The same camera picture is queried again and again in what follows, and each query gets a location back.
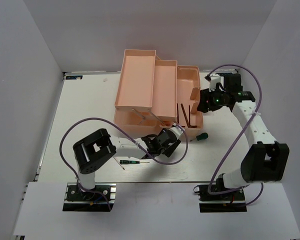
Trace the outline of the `brown hex key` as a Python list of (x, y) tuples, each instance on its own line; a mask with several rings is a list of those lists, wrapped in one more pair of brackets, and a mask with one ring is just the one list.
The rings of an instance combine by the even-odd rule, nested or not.
[(176, 104), (176, 110), (177, 110), (177, 123), (180, 123), (180, 118), (179, 118), (179, 104)]
[(181, 106), (181, 109), (182, 109), (182, 113), (184, 115), (186, 126), (188, 128), (192, 128), (192, 129), (197, 128), (198, 127), (197, 125), (191, 125), (191, 115), (190, 115), (191, 113), (189, 112), (188, 114), (186, 114), (185, 107), (182, 103), (180, 104), (180, 106)]

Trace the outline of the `green orange stubby screwdriver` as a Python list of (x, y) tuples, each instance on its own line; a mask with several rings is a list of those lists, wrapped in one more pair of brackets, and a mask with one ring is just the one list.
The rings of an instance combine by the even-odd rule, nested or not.
[(208, 133), (203, 132), (203, 133), (197, 135), (194, 139), (192, 139), (191, 142), (206, 140), (208, 137), (209, 137)]

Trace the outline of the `black green precision screwdriver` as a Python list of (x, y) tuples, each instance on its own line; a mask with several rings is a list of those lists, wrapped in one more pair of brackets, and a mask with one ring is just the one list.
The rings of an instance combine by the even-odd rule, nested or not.
[(149, 164), (147, 161), (136, 161), (136, 160), (120, 160), (121, 165), (138, 165), (138, 164)]

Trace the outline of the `pink plastic toolbox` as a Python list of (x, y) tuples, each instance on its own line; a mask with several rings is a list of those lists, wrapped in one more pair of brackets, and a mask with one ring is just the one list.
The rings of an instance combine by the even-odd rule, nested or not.
[[(155, 50), (126, 49), (114, 102), (114, 123), (128, 134), (157, 134), (177, 123), (189, 137), (196, 136), (204, 126), (203, 115), (197, 111), (200, 100), (200, 71), (197, 66), (179, 65), (177, 60), (160, 59)], [(190, 112), (188, 128), (181, 108)]]

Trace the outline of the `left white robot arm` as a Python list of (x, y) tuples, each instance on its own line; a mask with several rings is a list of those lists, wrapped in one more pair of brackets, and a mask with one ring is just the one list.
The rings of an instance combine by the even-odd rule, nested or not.
[(95, 196), (95, 172), (109, 159), (134, 158), (138, 160), (169, 158), (181, 143), (182, 130), (178, 126), (163, 128), (159, 134), (149, 134), (134, 141), (123, 137), (111, 137), (101, 128), (73, 145), (78, 167), (78, 193), (89, 200)]

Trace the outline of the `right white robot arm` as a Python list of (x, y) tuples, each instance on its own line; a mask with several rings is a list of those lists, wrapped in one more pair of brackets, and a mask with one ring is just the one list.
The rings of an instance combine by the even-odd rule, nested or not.
[(244, 91), (240, 74), (210, 74), (205, 77), (209, 87), (200, 91), (197, 110), (213, 112), (227, 107), (237, 118), (245, 135), (249, 150), (240, 166), (231, 172), (213, 174), (215, 185), (208, 193), (226, 200), (239, 190), (253, 183), (279, 182), (282, 180), (290, 149), (270, 133), (258, 114), (259, 103), (250, 91)]

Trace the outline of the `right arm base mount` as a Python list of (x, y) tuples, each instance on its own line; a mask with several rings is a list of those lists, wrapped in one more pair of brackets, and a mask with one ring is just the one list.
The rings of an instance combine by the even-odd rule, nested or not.
[(199, 197), (200, 213), (247, 212), (246, 199), (243, 190), (220, 195), (211, 195), (208, 193), (208, 185), (201, 184), (195, 186), (193, 192)]

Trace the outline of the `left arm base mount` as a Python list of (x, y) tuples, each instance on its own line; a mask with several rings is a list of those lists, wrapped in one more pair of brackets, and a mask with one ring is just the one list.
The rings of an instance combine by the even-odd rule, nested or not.
[[(96, 184), (95, 189), (103, 193), (113, 207), (116, 198), (115, 183)], [(98, 193), (85, 192), (79, 189), (76, 183), (68, 183), (65, 191), (63, 212), (110, 212), (109, 206)]]

